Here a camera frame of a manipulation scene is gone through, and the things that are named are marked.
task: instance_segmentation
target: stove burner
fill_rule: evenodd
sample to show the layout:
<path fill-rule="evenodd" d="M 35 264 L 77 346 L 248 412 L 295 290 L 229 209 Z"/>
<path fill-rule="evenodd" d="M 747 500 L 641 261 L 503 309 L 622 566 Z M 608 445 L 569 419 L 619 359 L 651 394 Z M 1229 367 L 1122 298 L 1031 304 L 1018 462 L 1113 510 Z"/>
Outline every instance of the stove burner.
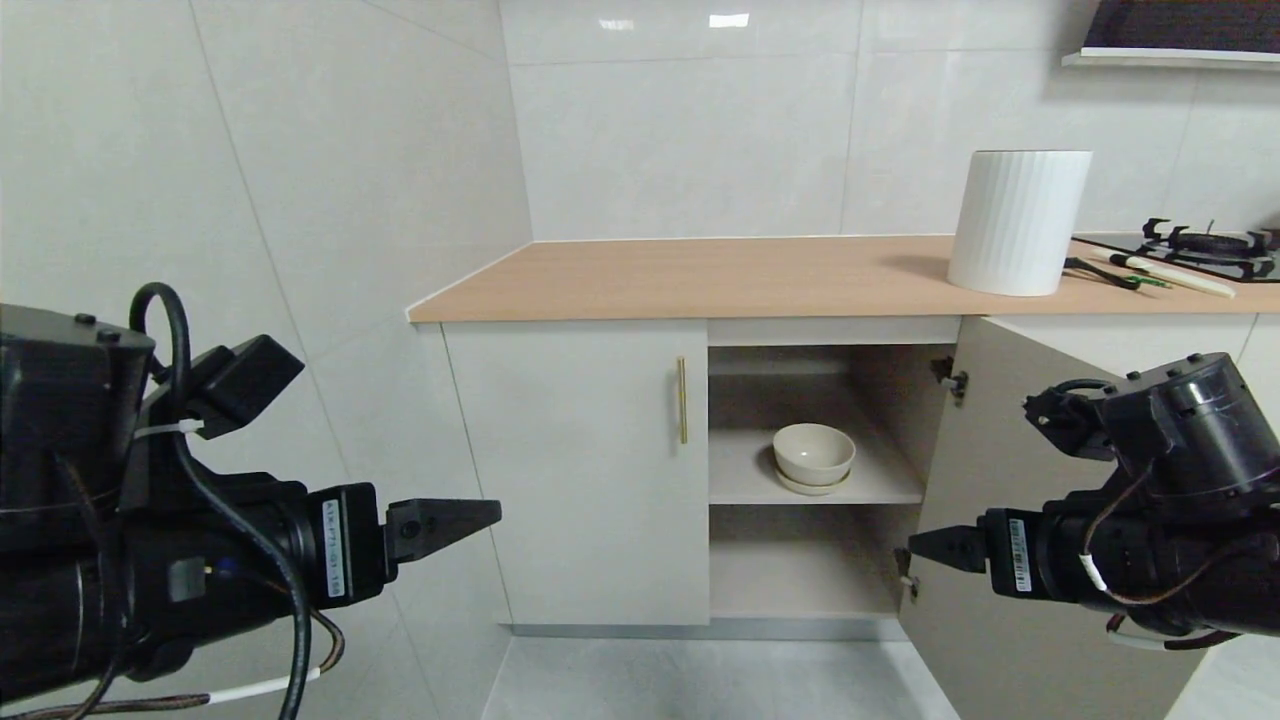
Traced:
<path fill-rule="evenodd" d="M 1225 234 L 1210 234 L 1201 232 L 1183 233 L 1185 228 L 1176 227 L 1169 234 L 1169 246 L 1174 252 L 1199 252 L 1219 258 L 1252 258 L 1257 250 L 1253 245 L 1239 237 Z"/>
<path fill-rule="evenodd" d="M 1271 254 L 1271 245 L 1280 242 L 1280 236 L 1274 231 L 1270 233 L 1251 232 L 1252 240 L 1231 237 L 1225 234 L 1212 234 L 1208 232 L 1183 232 L 1189 225 L 1176 225 L 1167 237 L 1160 234 L 1156 225 L 1167 223 L 1165 218 L 1151 218 L 1142 227 L 1142 234 L 1147 242 L 1139 250 L 1143 255 L 1160 255 L 1165 260 L 1188 260 L 1192 263 L 1204 263 L 1211 265 L 1236 265 L 1244 268 L 1254 263 L 1272 264 L 1275 259 Z"/>

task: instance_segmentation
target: knife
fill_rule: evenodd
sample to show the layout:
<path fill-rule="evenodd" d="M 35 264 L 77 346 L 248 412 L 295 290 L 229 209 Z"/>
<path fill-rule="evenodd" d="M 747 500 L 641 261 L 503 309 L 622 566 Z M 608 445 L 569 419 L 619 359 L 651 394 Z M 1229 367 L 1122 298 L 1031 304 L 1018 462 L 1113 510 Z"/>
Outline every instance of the knife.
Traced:
<path fill-rule="evenodd" d="M 1125 255 L 1124 252 L 1116 252 L 1105 247 L 1094 247 L 1093 255 L 1111 263 L 1112 265 L 1142 270 L 1153 278 L 1160 278 L 1178 286 L 1189 287 L 1192 290 L 1198 290 L 1219 297 L 1235 297 L 1235 288 L 1230 286 L 1216 283 L 1199 275 L 1193 275 L 1192 273 L 1184 273 L 1181 270 L 1174 270 L 1164 265 L 1157 265 L 1151 260 L 1144 260 L 1134 255 Z"/>

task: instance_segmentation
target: label sticker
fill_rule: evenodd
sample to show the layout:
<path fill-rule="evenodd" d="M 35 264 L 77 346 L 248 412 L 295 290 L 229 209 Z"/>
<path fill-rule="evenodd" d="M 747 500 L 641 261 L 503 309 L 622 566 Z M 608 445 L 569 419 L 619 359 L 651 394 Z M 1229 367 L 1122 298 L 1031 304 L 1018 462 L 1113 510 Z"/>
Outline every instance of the label sticker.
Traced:
<path fill-rule="evenodd" d="M 1009 546 L 1014 551 L 1014 584 L 1018 592 L 1032 592 L 1032 559 L 1027 553 L 1027 524 L 1009 520 Z"/>
<path fill-rule="evenodd" d="M 329 597 L 347 594 L 347 569 L 342 564 L 342 503 L 326 500 L 320 505 L 324 523 L 324 575 Z"/>

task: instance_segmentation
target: white ribbed container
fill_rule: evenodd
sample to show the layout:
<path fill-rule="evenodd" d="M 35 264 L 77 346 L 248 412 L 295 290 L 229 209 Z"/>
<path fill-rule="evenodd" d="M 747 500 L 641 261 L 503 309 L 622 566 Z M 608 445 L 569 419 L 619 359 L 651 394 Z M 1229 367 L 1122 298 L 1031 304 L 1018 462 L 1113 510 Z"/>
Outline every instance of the white ribbed container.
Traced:
<path fill-rule="evenodd" d="M 969 160 L 947 281 L 995 295 L 1053 295 L 1093 152 L 979 150 Z"/>

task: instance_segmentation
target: range hood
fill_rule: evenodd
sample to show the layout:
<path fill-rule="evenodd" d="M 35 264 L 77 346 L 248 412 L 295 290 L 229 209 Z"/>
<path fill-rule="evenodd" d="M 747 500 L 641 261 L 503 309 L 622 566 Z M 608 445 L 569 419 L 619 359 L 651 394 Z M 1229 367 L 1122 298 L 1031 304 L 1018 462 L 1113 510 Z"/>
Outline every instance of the range hood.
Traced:
<path fill-rule="evenodd" d="M 1062 64 L 1280 72 L 1280 0 L 1102 0 Z"/>

